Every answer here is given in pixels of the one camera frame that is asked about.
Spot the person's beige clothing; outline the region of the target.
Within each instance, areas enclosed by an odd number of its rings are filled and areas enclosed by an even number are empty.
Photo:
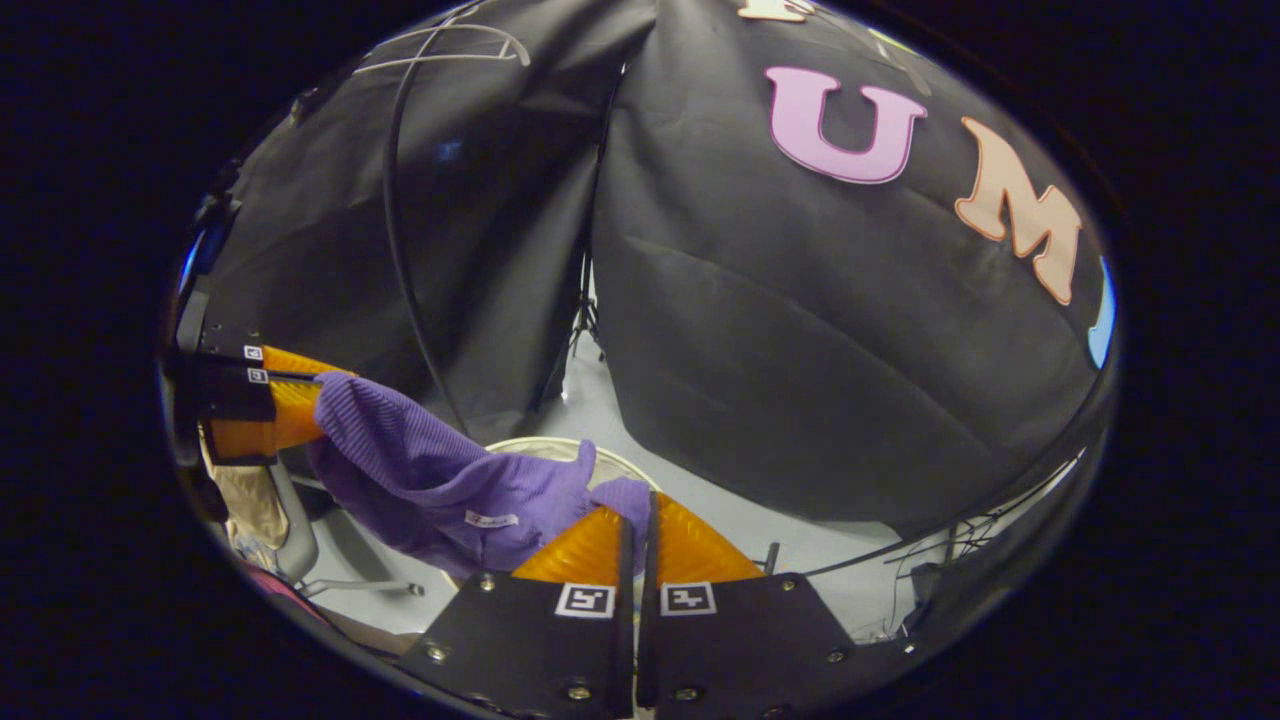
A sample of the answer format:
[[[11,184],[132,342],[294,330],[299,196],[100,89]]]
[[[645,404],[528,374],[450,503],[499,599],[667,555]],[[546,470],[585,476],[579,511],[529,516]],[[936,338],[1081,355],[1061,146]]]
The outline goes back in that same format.
[[[202,430],[198,437],[206,473],[227,506],[223,529],[228,544],[243,560],[280,575],[278,552],[288,539],[291,524],[271,473],[265,466],[216,465]]]

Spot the black tripod stand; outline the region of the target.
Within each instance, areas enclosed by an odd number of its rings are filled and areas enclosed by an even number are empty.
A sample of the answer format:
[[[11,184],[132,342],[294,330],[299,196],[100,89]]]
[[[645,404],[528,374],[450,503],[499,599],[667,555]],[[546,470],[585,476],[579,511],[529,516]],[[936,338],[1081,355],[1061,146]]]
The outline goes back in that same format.
[[[570,336],[570,356],[575,357],[577,355],[581,338],[588,336],[596,347],[596,360],[599,363],[604,363],[605,350],[599,331],[599,310],[596,297],[593,293],[593,251],[590,246],[586,246],[582,252],[579,296],[573,315],[573,327]]]

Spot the black clothes rack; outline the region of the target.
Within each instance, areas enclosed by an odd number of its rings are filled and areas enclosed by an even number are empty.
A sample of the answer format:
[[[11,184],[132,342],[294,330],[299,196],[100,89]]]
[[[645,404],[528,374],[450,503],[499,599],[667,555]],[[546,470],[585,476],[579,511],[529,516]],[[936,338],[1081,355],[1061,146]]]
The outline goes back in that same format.
[[[390,263],[393,265],[396,278],[399,286],[401,297],[404,304],[404,310],[410,322],[410,328],[422,359],[428,374],[431,378],[434,387],[440,395],[442,401],[445,404],[445,409],[451,413],[454,428],[465,438],[470,439],[472,437],[465,415],[460,411],[458,404],[454,401],[454,396],[447,383],[445,374],[439,368],[435,357],[433,356],[431,340],[428,333],[428,328],[424,320],[422,309],[419,304],[419,297],[416,295],[416,288],[413,283],[412,272],[410,268],[408,259],[404,255],[404,237],[401,214],[401,181],[399,181],[399,149],[401,149],[401,131],[403,124],[404,110],[408,104],[411,90],[415,82],[415,77],[419,73],[419,64],[426,60],[428,51],[435,44],[438,35],[444,29],[452,28],[452,26],[462,17],[462,10],[458,8],[451,14],[445,15],[442,20],[430,26],[425,31],[425,40],[420,44],[419,49],[407,59],[404,64],[404,72],[399,77],[399,83],[396,87],[396,94],[393,96],[390,115],[387,127],[387,136],[383,143],[383,158],[381,158],[381,191],[383,191],[383,214],[387,228],[387,242],[390,255]]]

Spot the grey chair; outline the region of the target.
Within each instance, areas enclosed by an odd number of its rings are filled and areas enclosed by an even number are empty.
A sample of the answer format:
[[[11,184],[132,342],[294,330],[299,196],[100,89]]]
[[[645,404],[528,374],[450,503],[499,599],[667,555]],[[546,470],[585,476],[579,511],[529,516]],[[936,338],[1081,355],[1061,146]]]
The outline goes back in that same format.
[[[326,591],[369,591],[393,592],[425,596],[425,588],[403,579],[384,582],[339,582],[306,580],[319,559],[319,544],[292,475],[280,461],[268,468],[276,491],[282,510],[288,520],[284,544],[275,551],[276,566],[283,579],[288,580],[303,597],[314,598]]]

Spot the black backdrop cloth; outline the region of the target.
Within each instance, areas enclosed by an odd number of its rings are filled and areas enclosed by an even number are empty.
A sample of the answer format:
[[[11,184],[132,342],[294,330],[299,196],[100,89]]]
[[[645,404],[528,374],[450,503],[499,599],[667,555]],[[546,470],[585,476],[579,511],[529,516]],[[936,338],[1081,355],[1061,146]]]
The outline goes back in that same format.
[[[561,387],[586,246],[625,429],[796,518],[927,530],[1094,423],[1096,211],[956,70],[814,0],[461,10],[531,56],[420,65],[399,138],[404,255],[475,439]],[[349,74],[424,40],[374,45],[252,146],[209,313],[448,414],[383,214],[404,68]]]

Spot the round laundry hamper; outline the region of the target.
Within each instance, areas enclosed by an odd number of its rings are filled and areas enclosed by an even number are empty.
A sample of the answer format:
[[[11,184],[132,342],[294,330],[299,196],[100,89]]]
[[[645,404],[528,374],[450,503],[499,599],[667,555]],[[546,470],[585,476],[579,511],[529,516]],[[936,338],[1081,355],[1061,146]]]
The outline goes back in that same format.
[[[646,492],[662,492],[662,488],[637,465],[608,448],[594,445],[590,439],[530,436],[489,445],[486,451],[567,464],[570,469],[557,470],[558,477],[572,477],[573,489],[581,486],[585,497],[594,505],[607,505],[618,514],[630,512],[640,498],[641,483],[646,486]]]

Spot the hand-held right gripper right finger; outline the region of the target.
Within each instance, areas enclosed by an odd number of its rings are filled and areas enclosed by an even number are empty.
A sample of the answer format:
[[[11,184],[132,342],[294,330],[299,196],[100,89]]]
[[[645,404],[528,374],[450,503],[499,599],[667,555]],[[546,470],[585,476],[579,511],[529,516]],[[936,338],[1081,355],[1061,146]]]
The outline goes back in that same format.
[[[657,716],[794,716],[854,655],[806,578],[768,573],[662,492],[639,607],[637,703]]]

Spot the purple ribbed garment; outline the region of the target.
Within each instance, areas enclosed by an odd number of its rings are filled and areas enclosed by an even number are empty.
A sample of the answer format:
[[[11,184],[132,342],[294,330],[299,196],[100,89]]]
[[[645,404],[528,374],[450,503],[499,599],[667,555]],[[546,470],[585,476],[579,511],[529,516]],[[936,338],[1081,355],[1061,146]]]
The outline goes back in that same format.
[[[315,479],[384,546],[452,577],[513,571],[598,509],[645,544],[652,487],[632,477],[593,484],[598,448],[566,459],[493,452],[412,398],[339,372],[316,379]]]

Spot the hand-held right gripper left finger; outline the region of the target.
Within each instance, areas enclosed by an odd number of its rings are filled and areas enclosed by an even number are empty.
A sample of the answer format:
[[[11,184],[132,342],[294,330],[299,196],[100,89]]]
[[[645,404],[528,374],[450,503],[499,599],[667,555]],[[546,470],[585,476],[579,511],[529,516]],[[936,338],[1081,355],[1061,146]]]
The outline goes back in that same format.
[[[634,720],[634,532],[598,507],[466,580],[420,639],[429,685],[515,720]]]

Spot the plain white hanger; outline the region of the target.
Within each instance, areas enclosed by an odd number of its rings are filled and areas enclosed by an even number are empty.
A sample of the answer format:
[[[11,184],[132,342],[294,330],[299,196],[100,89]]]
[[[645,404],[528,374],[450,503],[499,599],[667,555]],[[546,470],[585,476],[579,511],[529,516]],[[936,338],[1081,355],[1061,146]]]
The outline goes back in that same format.
[[[435,41],[445,35],[457,35],[465,32],[476,32],[492,37],[497,37],[500,44],[499,47],[492,54],[476,54],[476,53],[444,53],[444,54],[430,54],[429,50],[435,47]],[[416,29],[412,32],[402,33],[393,37],[385,42],[379,44],[376,47],[381,47],[388,44],[398,42],[401,40],[408,40],[417,36],[425,36],[422,45],[412,55],[396,60],[383,60],[367,63],[367,59],[372,55],[371,53],[361,60],[361,63],[349,72],[351,76],[362,76],[375,70],[389,69],[389,68],[410,68],[420,67],[426,63],[433,61],[516,61],[521,67],[531,65],[531,56],[524,42],[515,37],[512,33],[499,29],[492,26],[479,26],[471,23],[462,24],[439,24],[428,27],[425,29]]]

